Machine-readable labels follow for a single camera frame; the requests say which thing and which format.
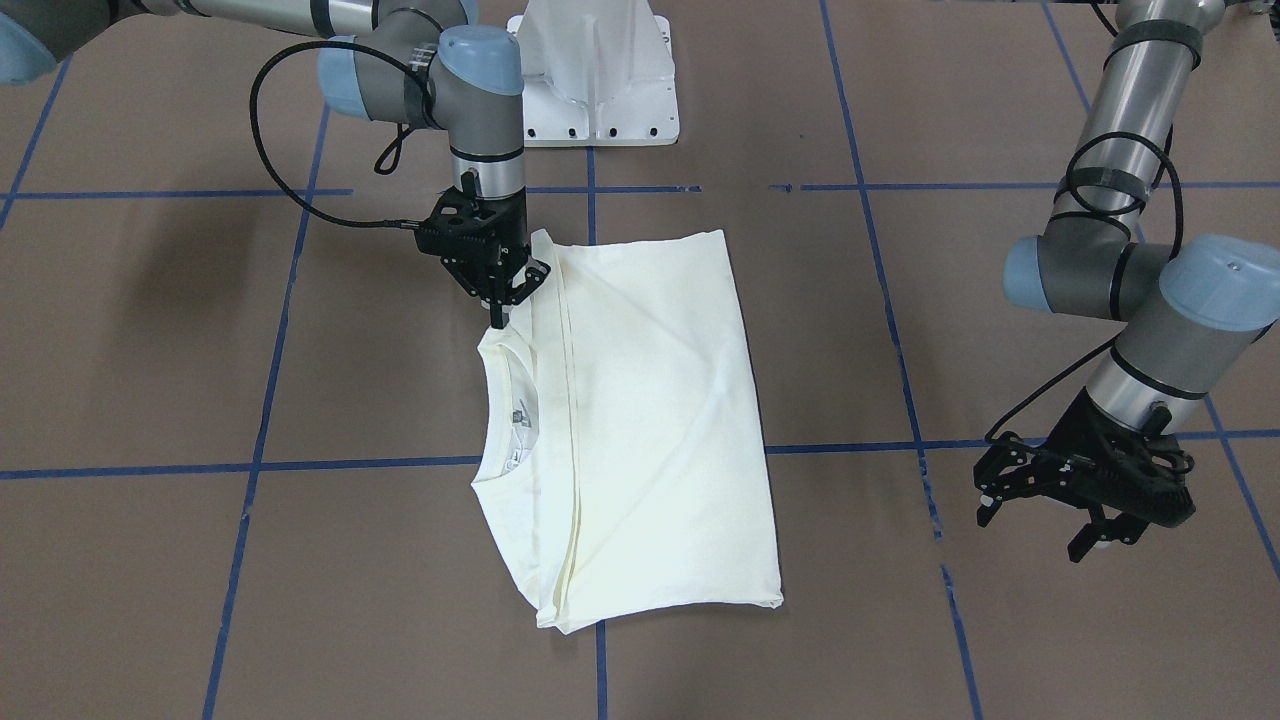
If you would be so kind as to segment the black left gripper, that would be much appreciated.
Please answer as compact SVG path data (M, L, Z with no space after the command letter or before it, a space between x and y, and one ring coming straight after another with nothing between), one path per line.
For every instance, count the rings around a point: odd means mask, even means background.
M1196 464L1169 433L1171 423L1170 407L1157 401L1132 429L1080 392L1043 443L1012 430L991 437L986 466L975 466L977 525L987 528L1014 498L1087 510L1089 521L1068 543L1071 562L1115 541L1134 544L1149 524L1179 527L1196 512L1187 487Z

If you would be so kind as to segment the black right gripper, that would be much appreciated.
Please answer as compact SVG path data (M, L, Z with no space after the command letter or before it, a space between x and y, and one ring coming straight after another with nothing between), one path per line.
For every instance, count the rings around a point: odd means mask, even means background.
M476 199L461 190L440 196L440 259L460 286L488 305L490 328L503 329L508 306L521 304L550 274L534 258L527 192Z

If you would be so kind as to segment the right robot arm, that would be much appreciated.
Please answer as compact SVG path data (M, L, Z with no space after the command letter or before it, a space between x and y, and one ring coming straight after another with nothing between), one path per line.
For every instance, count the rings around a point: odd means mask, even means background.
M493 328L549 275L527 231L524 77L513 35L479 19L474 1L5 1L3 83L27 85L106 29L134 17L193 15L294 35L298 42L264 63L250 90L250 131L273 183L333 225L398 229L438 258ZM314 54L326 106L360 120L392 124L379 161L392 173L417 131L444 132L451 178L421 219L355 220L321 211L270 161L259 95L273 70Z

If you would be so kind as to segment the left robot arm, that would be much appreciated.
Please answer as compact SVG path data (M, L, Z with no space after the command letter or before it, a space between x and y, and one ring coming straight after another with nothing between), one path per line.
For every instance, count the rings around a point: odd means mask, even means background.
M1243 352L1277 322L1277 250L1224 234L1185 236L1174 118L1225 1L1121 1L1078 145L1042 233L1004 264L1009 302L1120 322L1046 439L998 419L973 468L986 527L1015 498L1088 514L1068 544L1134 544L1196 512L1194 459L1176 433Z

